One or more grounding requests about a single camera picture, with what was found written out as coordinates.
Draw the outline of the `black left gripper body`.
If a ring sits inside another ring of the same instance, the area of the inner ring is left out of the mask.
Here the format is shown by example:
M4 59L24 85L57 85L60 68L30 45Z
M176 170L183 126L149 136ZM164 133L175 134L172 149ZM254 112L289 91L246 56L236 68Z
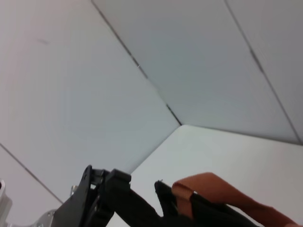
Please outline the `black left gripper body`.
M99 189L104 185L107 170L87 166L78 188L54 213L55 227L105 227L109 208L101 204Z

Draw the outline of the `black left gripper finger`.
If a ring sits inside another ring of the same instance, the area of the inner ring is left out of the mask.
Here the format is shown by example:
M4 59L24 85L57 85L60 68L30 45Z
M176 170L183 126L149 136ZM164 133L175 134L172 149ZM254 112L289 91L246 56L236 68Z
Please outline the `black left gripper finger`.
M120 170L114 169L111 172L103 171L100 186L100 195L105 196L108 193L126 193L130 192L131 176Z

